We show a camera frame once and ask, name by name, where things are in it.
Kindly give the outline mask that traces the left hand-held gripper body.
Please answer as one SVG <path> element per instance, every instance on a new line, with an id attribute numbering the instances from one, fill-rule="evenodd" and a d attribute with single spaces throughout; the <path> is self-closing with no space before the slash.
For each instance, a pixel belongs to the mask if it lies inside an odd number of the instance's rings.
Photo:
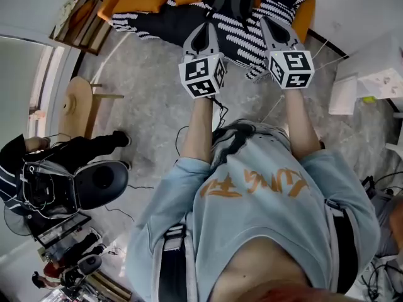
<path id="1" fill-rule="evenodd" d="M 200 51 L 184 44 L 182 63 L 178 67 L 182 86 L 193 99 L 217 95 L 224 86 L 227 71 L 217 44 Z"/>

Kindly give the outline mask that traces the orange sofa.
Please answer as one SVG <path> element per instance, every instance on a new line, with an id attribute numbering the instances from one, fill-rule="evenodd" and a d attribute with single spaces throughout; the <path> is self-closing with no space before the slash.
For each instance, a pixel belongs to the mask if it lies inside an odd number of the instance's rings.
<path id="1" fill-rule="evenodd" d="M 106 22 L 111 21 L 113 8 L 119 0 L 104 0 L 98 10 L 98 16 Z M 314 17 L 315 0 L 305 0 L 297 9 L 292 28 L 297 33 L 300 41 L 305 42 L 309 26 Z"/>

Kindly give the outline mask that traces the person's left forearm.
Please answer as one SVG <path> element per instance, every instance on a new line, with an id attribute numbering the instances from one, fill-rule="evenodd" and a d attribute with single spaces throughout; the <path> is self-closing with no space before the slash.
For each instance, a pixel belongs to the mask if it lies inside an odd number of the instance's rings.
<path id="1" fill-rule="evenodd" d="M 208 98 L 198 98 L 194 102 L 188 131 L 181 149 L 181 157 L 212 161 L 212 120 L 213 102 Z"/>

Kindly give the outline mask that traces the person's right forearm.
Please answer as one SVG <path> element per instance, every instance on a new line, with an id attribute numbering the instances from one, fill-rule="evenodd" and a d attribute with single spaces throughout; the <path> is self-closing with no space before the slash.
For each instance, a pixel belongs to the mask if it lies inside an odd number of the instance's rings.
<path id="1" fill-rule="evenodd" d="M 314 130 L 301 90 L 285 91 L 285 107 L 293 156 L 301 161 L 315 152 L 324 150 L 325 145 Z"/>

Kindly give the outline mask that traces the black white striped blanket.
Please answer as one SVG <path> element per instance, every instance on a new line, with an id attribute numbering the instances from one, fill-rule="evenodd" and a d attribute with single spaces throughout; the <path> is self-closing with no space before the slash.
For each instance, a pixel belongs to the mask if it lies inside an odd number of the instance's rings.
<path id="1" fill-rule="evenodd" d="M 231 62 L 247 69 L 246 79 L 257 81 L 267 73 L 264 42 L 260 19 L 265 16 L 280 20 L 292 27 L 297 9 L 305 0 L 255 0 L 253 10 L 245 23 L 228 14 L 205 16 L 209 0 L 177 6 L 167 0 L 158 13 L 115 13 L 110 24 L 117 31 L 134 32 L 145 40 L 160 38 L 183 46 L 191 32 L 203 23 L 210 22 L 217 33 L 220 51 Z"/>

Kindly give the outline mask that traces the white box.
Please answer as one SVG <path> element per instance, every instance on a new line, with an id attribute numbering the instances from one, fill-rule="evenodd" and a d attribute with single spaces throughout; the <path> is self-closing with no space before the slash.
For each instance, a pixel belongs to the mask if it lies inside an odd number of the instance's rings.
<path id="1" fill-rule="evenodd" d="M 355 75 L 335 81 L 329 102 L 329 114 L 353 115 L 356 93 L 357 77 Z"/>

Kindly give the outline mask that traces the white table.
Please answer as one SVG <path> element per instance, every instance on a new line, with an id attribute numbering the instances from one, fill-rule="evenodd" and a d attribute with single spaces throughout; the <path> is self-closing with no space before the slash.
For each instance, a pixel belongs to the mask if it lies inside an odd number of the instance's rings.
<path id="1" fill-rule="evenodd" d="M 367 43 L 338 64 L 335 81 L 357 77 L 356 100 L 363 98 L 358 78 L 394 68 L 403 77 L 403 29 L 392 30 Z"/>

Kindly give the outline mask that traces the white printed sheet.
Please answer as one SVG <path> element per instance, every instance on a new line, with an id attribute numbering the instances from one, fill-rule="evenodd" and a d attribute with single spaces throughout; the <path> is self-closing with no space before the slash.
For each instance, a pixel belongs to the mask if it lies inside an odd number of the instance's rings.
<path id="1" fill-rule="evenodd" d="M 376 99 L 403 97 L 403 77 L 394 68 L 360 77 L 358 82 L 363 90 L 363 97 L 373 96 Z"/>

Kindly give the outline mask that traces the wooden shelf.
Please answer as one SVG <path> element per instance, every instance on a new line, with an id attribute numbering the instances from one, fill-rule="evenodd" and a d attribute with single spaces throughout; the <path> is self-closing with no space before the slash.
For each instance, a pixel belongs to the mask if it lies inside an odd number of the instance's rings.
<path id="1" fill-rule="evenodd" d="M 58 43 L 63 43 L 69 47 L 80 49 L 83 52 L 98 55 L 111 30 L 109 23 L 98 16 L 98 10 L 104 0 L 95 0 L 95 7 L 78 36 L 73 37 L 69 34 L 70 18 L 87 1 L 90 0 L 78 0 L 61 31 L 58 35 L 55 34 L 55 24 L 50 34 L 50 38 Z"/>

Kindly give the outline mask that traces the orange cloth item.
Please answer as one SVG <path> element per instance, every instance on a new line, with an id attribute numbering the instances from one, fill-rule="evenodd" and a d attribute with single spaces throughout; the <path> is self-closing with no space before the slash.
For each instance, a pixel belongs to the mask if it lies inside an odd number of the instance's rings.
<path id="1" fill-rule="evenodd" d="M 69 21 L 69 34 L 71 36 L 78 36 L 94 9 L 95 4 L 95 0 L 87 1 L 72 15 Z"/>

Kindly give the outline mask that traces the white soft item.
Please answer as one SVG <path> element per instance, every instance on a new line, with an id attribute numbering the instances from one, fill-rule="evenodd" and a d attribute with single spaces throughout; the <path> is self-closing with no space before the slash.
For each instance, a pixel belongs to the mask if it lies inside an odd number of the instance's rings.
<path id="1" fill-rule="evenodd" d="M 68 0 L 60 9 L 59 9 L 59 15 L 58 19 L 56 22 L 55 26 L 55 34 L 58 35 L 58 33 L 61 31 L 63 25 L 67 21 L 69 15 L 71 14 L 72 10 L 76 6 L 78 0 Z"/>

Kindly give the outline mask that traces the round wooden stool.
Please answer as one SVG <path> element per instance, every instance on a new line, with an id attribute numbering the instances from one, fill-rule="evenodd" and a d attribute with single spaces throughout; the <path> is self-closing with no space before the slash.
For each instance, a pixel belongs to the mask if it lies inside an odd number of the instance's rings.
<path id="1" fill-rule="evenodd" d="M 75 137 L 90 139 L 101 101 L 123 98 L 121 94 L 106 93 L 102 84 L 90 83 L 79 76 L 74 77 L 65 92 L 57 140 L 66 142 Z"/>

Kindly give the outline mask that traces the open black equipment case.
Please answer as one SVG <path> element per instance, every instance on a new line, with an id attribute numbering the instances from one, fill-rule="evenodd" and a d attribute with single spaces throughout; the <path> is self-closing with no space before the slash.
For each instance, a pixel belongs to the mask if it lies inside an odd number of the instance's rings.
<path id="1" fill-rule="evenodd" d="M 19 182 L 18 199 L 24 208 L 53 220 L 117 199 L 128 185 L 128 169 L 120 161 L 103 160 L 70 173 L 59 164 L 41 160 L 25 163 Z"/>

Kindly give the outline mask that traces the black fan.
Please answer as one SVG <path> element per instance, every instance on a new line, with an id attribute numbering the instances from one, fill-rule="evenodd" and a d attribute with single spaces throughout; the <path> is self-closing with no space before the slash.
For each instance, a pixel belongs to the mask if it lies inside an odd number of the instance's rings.
<path id="1" fill-rule="evenodd" d="M 22 216 L 12 212 L 7 206 L 3 209 L 3 216 L 6 226 L 15 235 L 27 237 L 31 235 L 31 230 L 27 224 L 30 215 Z"/>

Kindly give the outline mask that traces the white door frame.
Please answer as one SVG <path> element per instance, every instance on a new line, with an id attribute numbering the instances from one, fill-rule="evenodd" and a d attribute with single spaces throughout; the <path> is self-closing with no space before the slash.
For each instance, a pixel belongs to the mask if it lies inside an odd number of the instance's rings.
<path id="1" fill-rule="evenodd" d="M 70 81 L 81 51 L 74 47 L 51 46 L 27 41 L 28 114 L 26 136 L 45 136 L 51 128 L 60 95 Z M 42 110 L 46 117 L 33 121 L 30 113 Z"/>

